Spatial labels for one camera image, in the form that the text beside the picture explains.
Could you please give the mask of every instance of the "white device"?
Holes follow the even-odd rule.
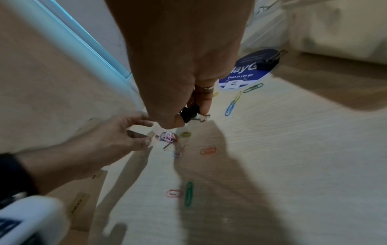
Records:
[[[58,245],[70,228],[64,204],[32,196],[0,210],[0,245]]]

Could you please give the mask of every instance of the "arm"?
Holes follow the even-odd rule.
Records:
[[[134,124],[153,125],[145,113],[116,116],[65,143],[14,156],[30,174],[39,193],[47,194],[67,182],[91,176],[131,151],[147,149],[149,137],[127,131]]]
[[[149,115],[164,128],[184,126],[178,112],[194,86],[200,113],[210,87],[232,70],[254,0],[106,0],[126,44]]]

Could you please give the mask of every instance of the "circular sticker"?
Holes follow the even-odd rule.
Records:
[[[235,67],[231,73],[227,77],[219,80],[218,86],[221,89],[235,90],[256,83],[270,72],[257,70],[257,63],[270,59],[276,54],[278,54],[278,51],[270,48],[256,51],[240,58],[235,63]]]

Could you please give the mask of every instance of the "orange paper clip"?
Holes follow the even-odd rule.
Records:
[[[214,154],[216,153],[218,150],[216,149],[216,147],[213,147],[213,148],[207,148],[207,149],[203,149],[200,151],[200,154],[201,155],[208,155],[208,154]]]
[[[182,197],[183,192],[181,190],[169,190],[166,192],[167,197]]]

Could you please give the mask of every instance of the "sleeve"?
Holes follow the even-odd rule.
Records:
[[[0,154],[0,209],[20,197],[38,195],[31,176],[9,153]]]

